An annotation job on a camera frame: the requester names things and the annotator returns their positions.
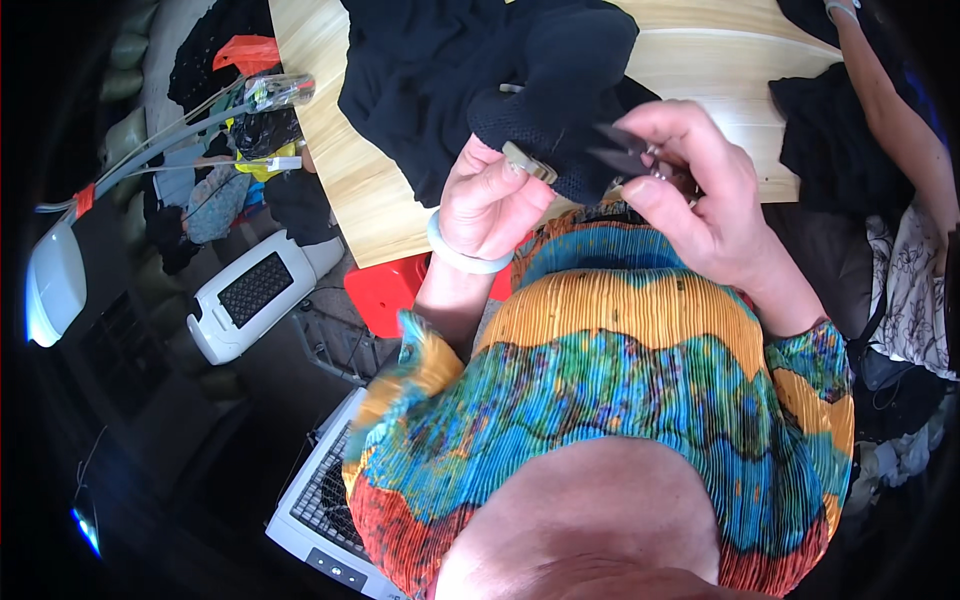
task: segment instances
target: vent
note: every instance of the vent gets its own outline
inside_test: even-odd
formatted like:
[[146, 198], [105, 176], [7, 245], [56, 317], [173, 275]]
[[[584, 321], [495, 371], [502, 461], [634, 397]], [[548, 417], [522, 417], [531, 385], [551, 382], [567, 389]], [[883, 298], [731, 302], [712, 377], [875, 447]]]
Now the vent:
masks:
[[80, 349], [114, 409], [135, 417], [170, 374], [156, 339], [136, 318], [124, 292], [80, 341]]
[[347, 488], [344, 486], [342, 468], [348, 428], [349, 423], [313, 472], [313, 477], [303, 488], [290, 515], [321, 537], [369, 561], [347, 506]]
[[293, 282], [280, 255], [274, 252], [236, 278], [217, 298], [239, 329]]

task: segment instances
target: scissors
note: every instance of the scissors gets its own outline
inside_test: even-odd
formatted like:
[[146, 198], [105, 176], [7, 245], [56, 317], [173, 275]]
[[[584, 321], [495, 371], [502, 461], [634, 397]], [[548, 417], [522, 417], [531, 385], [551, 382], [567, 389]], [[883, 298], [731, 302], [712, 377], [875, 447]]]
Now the scissors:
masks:
[[674, 156], [662, 146], [650, 143], [642, 137], [612, 125], [597, 124], [594, 128], [611, 142], [625, 149], [587, 148], [588, 153], [599, 158], [604, 164], [625, 176], [650, 175], [659, 180], [669, 181], [680, 190], [691, 205], [705, 196], [704, 191], [700, 189], [700, 184], [690, 173], [689, 167], [679, 156]]

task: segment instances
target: table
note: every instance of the table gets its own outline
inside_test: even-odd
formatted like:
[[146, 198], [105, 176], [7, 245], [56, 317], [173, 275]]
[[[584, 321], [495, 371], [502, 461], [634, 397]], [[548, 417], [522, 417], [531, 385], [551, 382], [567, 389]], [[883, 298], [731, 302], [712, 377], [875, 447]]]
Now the table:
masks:
[[[703, 104], [756, 164], [762, 202], [796, 202], [798, 179], [778, 161], [783, 120], [767, 82], [816, 77], [840, 52], [790, 23], [776, 0], [620, 0], [640, 28], [627, 75], [663, 98]], [[396, 164], [337, 108], [347, 66], [347, 11], [338, 0], [270, 0], [287, 73], [310, 73], [314, 99], [297, 108], [317, 174], [361, 268], [429, 252], [433, 209], [414, 200]], [[573, 204], [558, 199], [549, 216]]]

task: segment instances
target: pleated fabric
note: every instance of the pleated fabric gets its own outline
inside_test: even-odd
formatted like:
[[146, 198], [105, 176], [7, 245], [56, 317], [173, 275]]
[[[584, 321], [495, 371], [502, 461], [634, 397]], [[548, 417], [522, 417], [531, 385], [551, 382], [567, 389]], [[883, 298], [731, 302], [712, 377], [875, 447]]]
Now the pleated fabric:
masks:
[[628, 436], [668, 445], [703, 477], [721, 585], [796, 586], [826, 551], [850, 476], [834, 326], [765, 347], [748, 304], [685, 269], [623, 203], [544, 226], [517, 252], [514, 284], [466, 368], [399, 315], [399, 365], [369, 387], [344, 461], [383, 573], [423, 598], [473, 512], [526, 461]]

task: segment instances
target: bracelet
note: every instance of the bracelet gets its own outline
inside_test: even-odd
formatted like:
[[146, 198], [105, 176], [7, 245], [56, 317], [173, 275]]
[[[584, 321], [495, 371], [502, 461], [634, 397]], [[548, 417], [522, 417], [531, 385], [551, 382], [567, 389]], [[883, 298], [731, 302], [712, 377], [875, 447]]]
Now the bracelet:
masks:
[[430, 243], [430, 249], [433, 250], [433, 253], [439, 256], [444, 262], [458, 271], [472, 275], [499, 273], [514, 259], [513, 252], [508, 252], [495, 260], [484, 260], [483, 258], [474, 258], [466, 254], [460, 254], [453, 250], [440, 235], [439, 209], [434, 211], [433, 215], [430, 216], [430, 221], [426, 224], [426, 240]]
[[[853, 0], [853, 5], [858, 9], [860, 8], [860, 3], [858, 2], [858, 0]], [[850, 9], [840, 4], [839, 2], [834, 2], [833, 0], [830, 0], [830, 2], [827, 2], [827, 18], [830, 20], [830, 23], [833, 23], [833, 15], [830, 14], [830, 9], [834, 9], [834, 8], [840, 9], [846, 14], [852, 16], [853, 20], [856, 21], [857, 23], [860, 22], [860, 19], [856, 18], [856, 12], [851, 11]]]

